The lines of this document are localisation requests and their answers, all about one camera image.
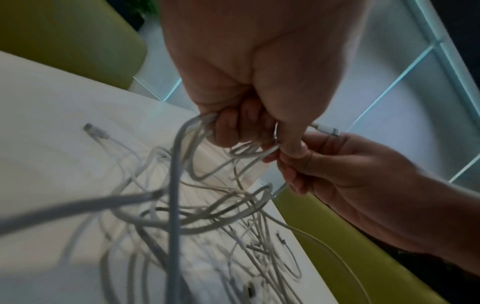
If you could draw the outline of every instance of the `hand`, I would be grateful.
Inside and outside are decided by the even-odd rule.
[[[387,146],[352,134],[306,133],[303,141],[310,148],[305,158],[280,154],[278,161],[295,192],[313,193],[345,220],[386,243],[408,251],[430,250],[419,231],[432,230],[424,226],[435,207],[435,200],[428,201],[433,194],[428,191],[434,190],[423,188],[424,176],[413,163]]]
[[[202,114],[225,110],[214,143],[265,143],[278,122],[281,150],[301,157],[300,138],[336,91],[368,2],[159,0],[159,10],[191,99]]]

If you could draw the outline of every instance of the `green upholstery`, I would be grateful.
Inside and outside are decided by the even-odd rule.
[[[1,1],[0,50],[128,89],[144,42],[105,0]]]
[[[283,190],[274,203],[287,224],[330,246],[367,290],[373,304],[446,304],[437,293],[383,252],[363,234],[312,195]],[[362,303],[341,264],[311,240],[297,236],[339,304]]]

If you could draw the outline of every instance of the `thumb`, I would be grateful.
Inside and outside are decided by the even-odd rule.
[[[307,127],[279,122],[276,128],[276,137],[280,144],[280,151],[285,155],[299,159],[308,154],[307,145],[302,142]]]
[[[333,183],[342,183],[355,172],[349,156],[323,155],[308,150],[302,158],[292,158],[283,153],[280,160],[304,175],[326,179]]]

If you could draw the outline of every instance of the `cable bundle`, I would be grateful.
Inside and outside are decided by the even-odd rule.
[[[295,293],[292,286],[288,283],[285,275],[289,275],[294,280],[302,278],[302,272],[297,264],[297,260],[288,247],[285,240],[277,232],[277,237],[290,253],[295,269],[292,270],[282,259],[271,240],[269,230],[269,221],[273,221],[294,233],[307,237],[315,241],[322,250],[332,254],[336,261],[342,264],[351,274],[355,285],[365,295],[365,302],[370,303],[367,293],[363,289],[352,271],[342,261],[342,259],[332,251],[327,245],[317,240],[313,236],[289,227],[281,221],[271,217],[263,207],[268,203],[272,196],[271,184],[262,186],[253,193],[244,190],[240,182],[240,177],[245,174],[256,163],[265,156],[271,154],[278,145],[274,145],[267,151],[258,152],[259,145],[255,143],[246,143],[236,147],[228,153],[230,159],[211,172],[203,175],[197,175],[194,166],[194,154],[199,145],[205,138],[212,134],[212,131],[205,131],[204,126],[216,119],[216,114],[210,114],[201,117],[195,117],[186,122],[178,131],[171,150],[164,147],[154,147],[146,160],[142,162],[141,158],[134,150],[110,137],[102,129],[92,124],[87,124],[84,130],[92,137],[99,140],[111,141],[136,157],[138,167],[131,173],[130,177],[122,181],[111,193],[111,196],[69,202],[40,210],[30,211],[9,218],[0,219],[0,236],[12,233],[20,229],[45,223],[68,216],[73,216],[87,212],[99,212],[110,209],[111,213],[121,221],[134,226],[141,240],[148,247],[150,254],[153,255],[158,264],[165,269],[167,273],[166,281],[166,303],[190,303],[195,302],[187,282],[181,275],[180,270],[180,236],[206,233],[213,230],[221,230],[228,235],[234,242],[234,246],[225,252],[230,279],[232,275],[232,263],[235,250],[243,250],[257,269],[257,274],[249,273],[252,281],[245,286],[244,291],[237,290],[235,284],[230,284],[235,291],[236,298],[232,302],[250,303],[252,298],[259,297],[260,290],[255,288],[254,279],[257,279],[263,289],[262,302],[280,302],[282,304],[302,303],[300,297]],[[239,172],[237,165],[242,159],[253,159],[244,166]],[[149,168],[154,160],[167,160],[170,162],[168,178],[162,182],[161,186],[155,191],[147,190],[147,187],[139,182],[139,177]],[[204,181],[220,170],[232,166],[234,177],[238,188],[224,186],[212,186],[205,184]],[[182,173],[186,171],[193,183],[187,183],[181,179]],[[141,194],[121,195],[130,185],[135,184],[142,190]],[[204,206],[181,206],[180,185],[206,189],[220,194],[213,203],[207,203]],[[132,214],[123,209],[126,206],[138,205],[149,202],[148,209],[143,210],[138,215]],[[168,213],[168,220],[160,219],[160,213]],[[233,228],[241,227],[242,231]],[[146,228],[156,228],[168,233],[168,253],[157,243],[154,236],[147,232]]]

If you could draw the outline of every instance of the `white table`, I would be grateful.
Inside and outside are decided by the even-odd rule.
[[[120,182],[120,169],[82,130],[85,123],[102,127],[135,150],[147,152],[154,145],[171,146],[177,129],[195,116],[189,110],[6,53],[0,53],[0,96],[1,216],[106,195]],[[267,210],[281,218],[272,203]],[[107,302],[99,275],[105,238],[96,223],[74,247],[67,248],[86,217],[0,238],[0,303]],[[295,237],[274,224],[271,230],[281,231],[298,258],[303,279],[294,287],[304,303],[336,303]],[[182,252],[188,255],[189,248]],[[129,265],[134,282],[126,301]],[[109,267],[120,301],[143,303],[140,260],[132,264],[129,257],[119,254]],[[224,291],[218,278],[208,270],[202,272],[202,267],[196,272],[194,284],[205,290],[201,298],[226,302],[221,300]],[[164,273],[150,270],[148,278],[150,301],[163,302]]]

